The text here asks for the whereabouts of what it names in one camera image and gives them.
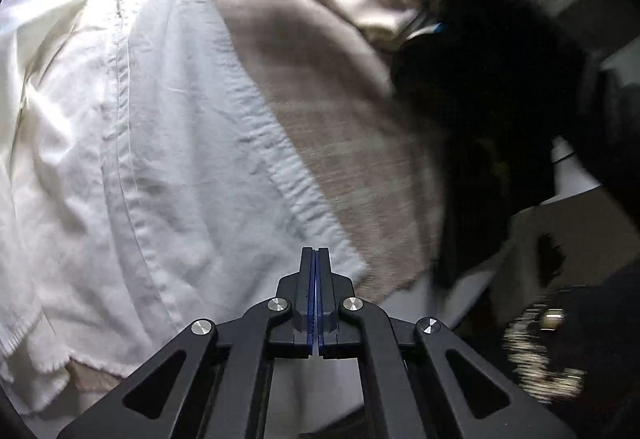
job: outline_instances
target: white cloth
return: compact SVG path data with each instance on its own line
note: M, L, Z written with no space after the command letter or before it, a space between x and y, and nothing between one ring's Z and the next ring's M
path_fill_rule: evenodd
M364 272L211 0L3 0L0 84L0 381L19 411L70 358L129 375L192 320L239 317L303 245Z

